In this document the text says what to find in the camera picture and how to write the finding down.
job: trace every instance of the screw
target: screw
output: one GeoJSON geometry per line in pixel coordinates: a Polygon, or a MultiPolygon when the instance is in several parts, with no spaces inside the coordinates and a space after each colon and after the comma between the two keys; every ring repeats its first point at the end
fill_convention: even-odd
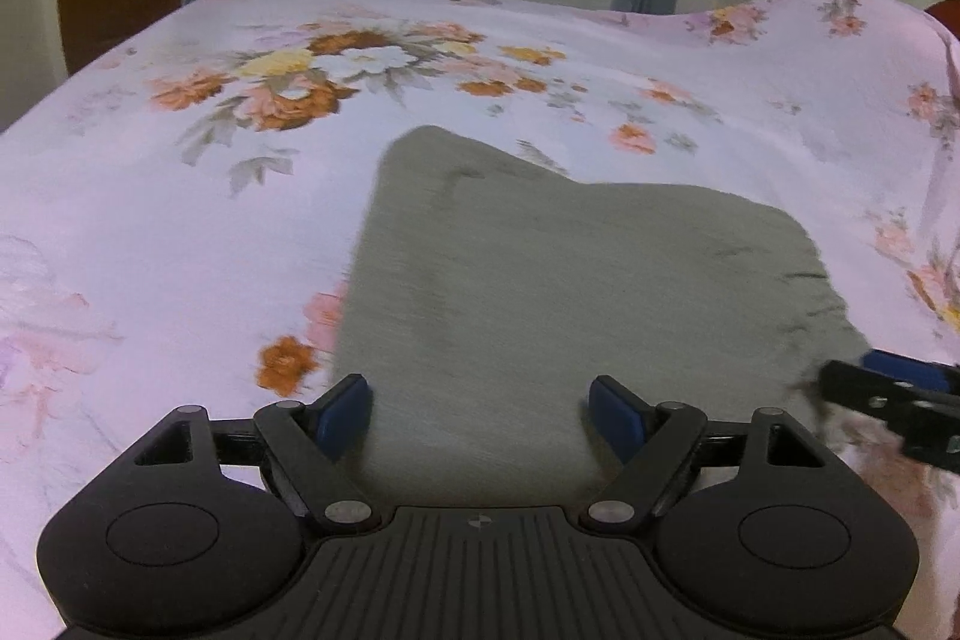
{"type": "Polygon", "coordinates": [[[323,515],[328,517],[334,524],[359,524],[366,521],[373,515],[371,506],[366,501],[357,499],[344,499],[328,504],[323,511],[323,515]]]}
{"type": "Polygon", "coordinates": [[[594,501],[587,515],[600,524],[622,524],[634,517],[634,509],[625,501],[608,499],[594,501]]]}

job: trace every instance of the folded garment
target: folded garment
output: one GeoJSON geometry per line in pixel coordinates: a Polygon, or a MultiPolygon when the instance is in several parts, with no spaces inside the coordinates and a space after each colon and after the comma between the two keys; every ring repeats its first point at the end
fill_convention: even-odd
{"type": "Polygon", "coordinates": [[[386,506],[579,506],[618,468],[584,417],[596,375],[811,426],[805,383],[867,349],[780,210],[579,184],[419,128],[383,158],[350,276],[335,376],[376,403],[346,467],[386,506]]]}

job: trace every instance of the floral bedsheet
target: floral bedsheet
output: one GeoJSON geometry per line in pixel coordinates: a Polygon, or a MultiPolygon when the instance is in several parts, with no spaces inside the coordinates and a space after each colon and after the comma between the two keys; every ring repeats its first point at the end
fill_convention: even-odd
{"type": "MultiPolygon", "coordinates": [[[[873,345],[960,360],[958,47],[893,0],[200,0],[161,20],[0,139],[0,634],[56,635],[42,525],[171,408],[247,416],[332,380],[378,158],[419,125],[584,182],[783,208],[873,345]]],[[[959,637],[957,480],[853,415],[824,436],[920,539],[901,628],[959,637]]]]}

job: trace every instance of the blue gripper pad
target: blue gripper pad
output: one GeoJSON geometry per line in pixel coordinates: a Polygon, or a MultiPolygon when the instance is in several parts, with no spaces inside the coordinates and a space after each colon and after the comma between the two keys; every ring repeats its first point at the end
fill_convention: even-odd
{"type": "Polygon", "coordinates": [[[360,375],[325,408],[317,422],[317,447],[330,461],[338,461],[370,426],[373,391],[360,375]]]}
{"type": "Polygon", "coordinates": [[[944,367],[936,363],[920,362],[884,350],[872,350],[860,359],[860,366],[872,372],[880,372],[895,380],[906,381],[918,389],[951,393],[949,379],[944,367]]]}
{"type": "Polygon", "coordinates": [[[599,379],[590,385],[587,408],[590,422],[610,445],[616,458],[624,464],[630,461],[646,441],[640,413],[599,379]]]}

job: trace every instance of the white flower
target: white flower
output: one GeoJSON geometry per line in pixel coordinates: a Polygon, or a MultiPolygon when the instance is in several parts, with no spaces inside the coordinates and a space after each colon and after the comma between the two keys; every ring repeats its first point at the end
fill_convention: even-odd
{"type": "Polygon", "coordinates": [[[345,49],[339,55],[318,55],[310,64],[321,68],[334,82],[344,82],[362,74],[382,74],[388,68],[403,68],[416,61],[402,47],[369,47],[368,49],[345,49]]]}

